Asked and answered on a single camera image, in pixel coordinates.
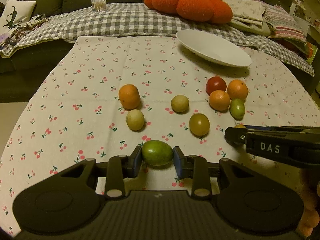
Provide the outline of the person's right hand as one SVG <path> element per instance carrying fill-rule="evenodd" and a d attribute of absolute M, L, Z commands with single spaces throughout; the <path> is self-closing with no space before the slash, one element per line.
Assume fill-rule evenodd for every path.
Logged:
<path fill-rule="evenodd" d="M 319 212 L 316 210 L 319 199 L 319 170 L 301 169 L 300 183 L 303 185 L 301 198 L 304 203 L 303 215 L 299 221 L 298 231 L 304 236 L 311 236 L 319 224 Z"/>

